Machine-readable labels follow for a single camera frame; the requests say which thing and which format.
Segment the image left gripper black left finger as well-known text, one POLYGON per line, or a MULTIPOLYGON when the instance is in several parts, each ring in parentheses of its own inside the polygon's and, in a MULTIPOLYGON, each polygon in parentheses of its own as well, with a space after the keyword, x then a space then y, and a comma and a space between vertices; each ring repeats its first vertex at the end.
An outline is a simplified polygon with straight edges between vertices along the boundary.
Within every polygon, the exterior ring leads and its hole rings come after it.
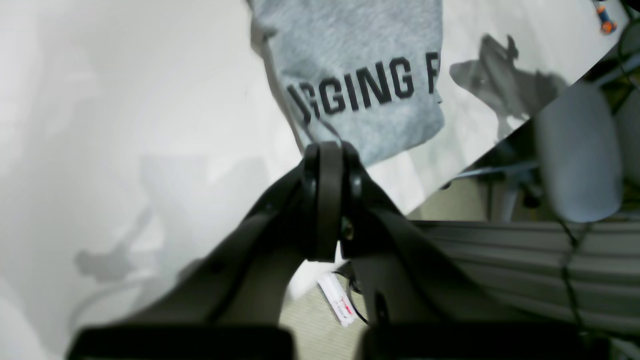
POLYGON ((159 300, 90 326, 69 360, 295 360, 278 321, 302 262, 330 261, 330 143, 310 145, 222 243, 159 300))

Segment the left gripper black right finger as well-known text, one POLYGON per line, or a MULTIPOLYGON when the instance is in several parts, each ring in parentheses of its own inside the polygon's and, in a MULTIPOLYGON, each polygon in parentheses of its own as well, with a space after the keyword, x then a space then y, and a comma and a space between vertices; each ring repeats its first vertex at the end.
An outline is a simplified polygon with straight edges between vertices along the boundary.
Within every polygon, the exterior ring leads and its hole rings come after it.
POLYGON ((342 151, 342 251, 365 299, 357 360, 599 360, 601 340, 491 297, 342 151))

